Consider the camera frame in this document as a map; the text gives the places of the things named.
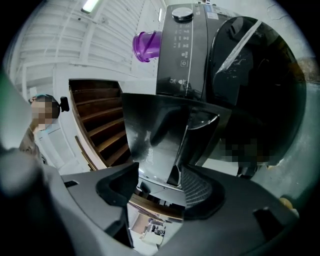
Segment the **control panel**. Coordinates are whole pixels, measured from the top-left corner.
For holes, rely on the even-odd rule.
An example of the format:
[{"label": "control panel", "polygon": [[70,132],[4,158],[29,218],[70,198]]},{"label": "control panel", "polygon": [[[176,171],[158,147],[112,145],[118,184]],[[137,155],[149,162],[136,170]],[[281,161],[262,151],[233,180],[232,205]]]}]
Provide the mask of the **control panel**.
[{"label": "control panel", "polygon": [[[191,11],[188,19],[181,18],[181,8]],[[156,93],[200,100],[207,55],[207,23],[203,5],[168,6],[162,31]]]}]

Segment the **white door frame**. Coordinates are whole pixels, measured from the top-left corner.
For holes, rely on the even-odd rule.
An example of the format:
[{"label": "white door frame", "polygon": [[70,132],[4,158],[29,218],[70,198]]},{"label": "white door frame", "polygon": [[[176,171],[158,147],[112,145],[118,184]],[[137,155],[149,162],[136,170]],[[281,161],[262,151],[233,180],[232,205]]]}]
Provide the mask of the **white door frame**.
[{"label": "white door frame", "polygon": [[[53,68],[53,94],[57,100],[62,96],[67,97],[69,106],[71,108],[69,80],[108,80],[124,82],[132,79],[136,79],[136,77],[102,67],[58,63]],[[92,160],[94,165],[99,170],[106,168],[106,165],[97,155],[92,146],[86,142],[85,138],[80,132],[80,129],[76,123],[76,117],[74,116],[72,110],[70,109],[69,112],[61,113],[58,120],[65,142],[80,165],[84,169],[88,169],[88,162],[83,157],[81,149],[75,140],[75,136],[78,136],[85,152]]]}]

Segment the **black appliance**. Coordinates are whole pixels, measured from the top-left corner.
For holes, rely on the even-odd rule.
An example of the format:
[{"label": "black appliance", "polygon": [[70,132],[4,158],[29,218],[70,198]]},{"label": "black appliance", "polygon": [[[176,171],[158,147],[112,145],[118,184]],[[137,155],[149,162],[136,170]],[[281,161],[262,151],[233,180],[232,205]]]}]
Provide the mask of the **black appliance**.
[{"label": "black appliance", "polygon": [[140,175],[178,186],[181,164],[276,165],[303,116],[306,89],[285,41],[260,21],[204,4],[168,6],[156,95],[126,94],[128,144]]}]

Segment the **gray plastic surface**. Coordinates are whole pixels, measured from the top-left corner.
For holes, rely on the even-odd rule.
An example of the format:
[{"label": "gray plastic surface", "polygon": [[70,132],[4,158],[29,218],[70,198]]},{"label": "gray plastic surface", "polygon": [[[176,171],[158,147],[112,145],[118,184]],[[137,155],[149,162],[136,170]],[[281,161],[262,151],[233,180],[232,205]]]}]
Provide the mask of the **gray plastic surface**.
[{"label": "gray plastic surface", "polygon": [[[48,180],[54,206],[70,235],[77,256],[140,255],[107,235],[83,212],[68,192],[57,169],[46,165],[44,172]],[[116,212],[116,210],[109,211],[105,218],[108,218],[110,222],[119,219],[120,215],[117,215]]]},{"label": "gray plastic surface", "polygon": [[108,205],[96,192],[96,185],[102,178],[130,165],[129,163],[99,171],[62,176],[64,182],[76,181],[78,183],[78,185],[68,187],[68,191],[85,214],[103,230],[120,219],[122,208]]},{"label": "gray plastic surface", "polygon": [[[284,226],[286,232],[297,217],[260,185],[211,169],[200,172],[221,183],[225,189],[225,203],[210,218],[184,221],[156,256],[242,255],[268,246],[253,211],[268,207]],[[282,233],[272,239],[276,241]]]}]

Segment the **white wall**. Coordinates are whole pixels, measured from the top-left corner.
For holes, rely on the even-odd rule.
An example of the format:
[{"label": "white wall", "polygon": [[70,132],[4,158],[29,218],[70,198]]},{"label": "white wall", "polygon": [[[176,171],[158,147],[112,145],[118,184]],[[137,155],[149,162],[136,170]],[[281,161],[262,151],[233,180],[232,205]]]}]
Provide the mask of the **white wall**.
[{"label": "white wall", "polygon": [[127,204],[127,212],[128,212],[128,223],[129,228],[132,228],[134,224],[136,223],[136,220],[138,219],[140,213],[139,210],[134,208],[132,205]]},{"label": "white wall", "polygon": [[[61,65],[65,65],[66,71],[73,68],[70,79],[117,78],[116,81],[128,89],[130,82],[125,81],[140,78],[147,84],[150,81],[148,89],[155,88],[158,62],[138,62],[132,53],[132,39],[141,31],[162,28],[158,15],[160,7],[165,8],[163,2],[100,0],[90,14],[81,12],[85,2],[48,0],[30,16],[17,35],[6,55],[5,67],[25,99],[35,93],[50,94],[57,100],[60,96],[69,97],[68,74],[63,75],[64,79],[59,77]],[[98,76],[86,76],[89,73],[86,69]],[[52,131],[36,138],[49,164],[62,174],[89,170],[74,139],[79,131],[71,115],[71,111],[61,113]],[[90,155],[90,146],[83,146]]]},{"label": "white wall", "polygon": [[314,57],[308,41],[288,13],[274,0],[214,0],[217,6],[263,21],[275,29],[296,59]]},{"label": "white wall", "polygon": [[167,6],[179,5],[179,4],[191,4],[191,3],[197,4],[198,1],[201,1],[201,0],[164,0]]},{"label": "white wall", "polygon": [[120,82],[121,89],[128,94],[156,94],[157,79],[154,78],[131,78]]}]

